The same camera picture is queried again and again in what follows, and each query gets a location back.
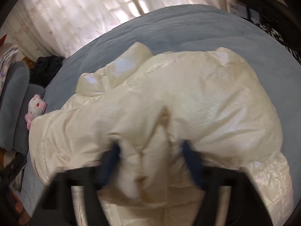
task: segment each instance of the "white patterned curtain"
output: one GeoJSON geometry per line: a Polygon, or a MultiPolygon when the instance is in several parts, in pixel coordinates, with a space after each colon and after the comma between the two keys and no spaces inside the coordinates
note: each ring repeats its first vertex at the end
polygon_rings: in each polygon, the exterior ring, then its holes
{"type": "Polygon", "coordinates": [[[134,17],[189,3],[227,6],[225,0],[19,0],[4,27],[33,61],[39,56],[68,57],[134,17]]]}

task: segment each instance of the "pink and white plush toy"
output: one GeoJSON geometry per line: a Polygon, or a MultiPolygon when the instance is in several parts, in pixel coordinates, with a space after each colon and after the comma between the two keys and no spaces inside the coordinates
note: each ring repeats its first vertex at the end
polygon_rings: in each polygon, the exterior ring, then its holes
{"type": "Polygon", "coordinates": [[[43,102],[39,94],[34,95],[34,97],[28,103],[28,113],[24,116],[27,122],[27,129],[30,129],[31,122],[34,118],[42,115],[46,110],[47,104],[43,102]]]}

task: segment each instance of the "black fluffy fabric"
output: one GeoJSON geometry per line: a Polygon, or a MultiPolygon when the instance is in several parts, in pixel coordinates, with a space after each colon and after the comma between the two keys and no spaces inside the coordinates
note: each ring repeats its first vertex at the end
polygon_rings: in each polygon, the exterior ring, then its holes
{"type": "Polygon", "coordinates": [[[39,57],[34,68],[30,70],[30,83],[45,88],[62,67],[62,61],[63,58],[57,56],[39,57]]]}

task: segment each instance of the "patterned blanket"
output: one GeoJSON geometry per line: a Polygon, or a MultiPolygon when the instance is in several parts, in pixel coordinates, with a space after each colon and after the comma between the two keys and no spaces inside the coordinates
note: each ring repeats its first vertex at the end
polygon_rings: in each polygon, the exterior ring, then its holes
{"type": "Polygon", "coordinates": [[[18,48],[11,47],[0,58],[0,96],[6,79],[8,69],[16,62],[18,48]]]}

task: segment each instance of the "mattress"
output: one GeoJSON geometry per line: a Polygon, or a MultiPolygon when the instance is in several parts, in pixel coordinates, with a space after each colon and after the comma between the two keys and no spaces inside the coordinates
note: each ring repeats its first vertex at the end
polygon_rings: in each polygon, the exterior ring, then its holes
{"type": "MultiPolygon", "coordinates": [[[[60,109],[75,93],[82,73],[92,73],[139,41],[154,55],[165,51],[208,51],[226,47],[244,57],[265,88],[279,115],[294,190],[301,198],[301,66],[275,39],[255,25],[206,5],[162,8],[118,26],[71,57],[46,87],[46,113],[60,109]]],[[[21,200],[31,215],[43,190],[28,154],[21,200]]]]}

